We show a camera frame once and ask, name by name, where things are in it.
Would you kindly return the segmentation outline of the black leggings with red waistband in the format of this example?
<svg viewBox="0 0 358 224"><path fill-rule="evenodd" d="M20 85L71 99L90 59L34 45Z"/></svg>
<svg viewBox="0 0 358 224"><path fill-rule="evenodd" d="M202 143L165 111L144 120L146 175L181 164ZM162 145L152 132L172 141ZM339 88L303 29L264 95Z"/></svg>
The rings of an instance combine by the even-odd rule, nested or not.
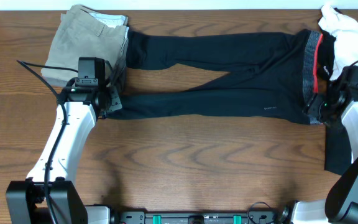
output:
<svg viewBox="0 0 358 224"><path fill-rule="evenodd" d="M304 108L318 91L316 66L323 35L263 32L171 37L129 34L129 68L163 70L177 64L221 72L203 85L176 93L124 95L111 119L197 114L261 116L316 124Z"/></svg>

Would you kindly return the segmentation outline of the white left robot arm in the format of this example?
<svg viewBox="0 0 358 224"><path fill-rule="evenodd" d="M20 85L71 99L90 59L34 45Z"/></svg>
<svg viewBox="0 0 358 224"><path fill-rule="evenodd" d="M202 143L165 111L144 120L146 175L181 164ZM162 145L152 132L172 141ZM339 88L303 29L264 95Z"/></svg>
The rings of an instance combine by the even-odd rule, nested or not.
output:
<svg viewBox="0 0 358 224"><path fill-rule="evenodd" d="M6 200L13 223L114 223L107 205L85 205L75 189L78 164L99 114L122 107L117 89L65 87L55 124L24 181L12 181Z"/></svg>

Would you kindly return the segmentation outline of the black garment under right arm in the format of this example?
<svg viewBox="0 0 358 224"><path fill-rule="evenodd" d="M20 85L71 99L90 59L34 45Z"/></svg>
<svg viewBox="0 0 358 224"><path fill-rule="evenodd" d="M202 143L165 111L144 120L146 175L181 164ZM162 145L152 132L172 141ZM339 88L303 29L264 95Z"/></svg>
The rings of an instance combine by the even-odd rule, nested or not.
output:
<svg viewBox="0 0 358 224"><path fill-rule="evenodd" d="M322 41L318 47L317 74L320 80L326 82L324 89L329 86L333 75L334 43L336 38L327 31L321 30ZM326 125L325 139L325 171L343 175L351 165L351 146L344 126L339 121L330 121Z"/></svg>

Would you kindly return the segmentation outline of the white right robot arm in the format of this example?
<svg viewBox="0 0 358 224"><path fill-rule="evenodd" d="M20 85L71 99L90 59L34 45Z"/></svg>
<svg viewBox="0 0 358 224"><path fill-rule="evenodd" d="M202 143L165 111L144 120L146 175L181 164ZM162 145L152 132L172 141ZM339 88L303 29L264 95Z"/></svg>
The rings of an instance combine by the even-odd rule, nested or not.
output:
<svg viewBox="0 0 358 224"><path fill-rule="evenodd" d="M351 146L351 165L334 184L325 200L297 202L290 223L358 223L358 91L341 115Z"/></svg>

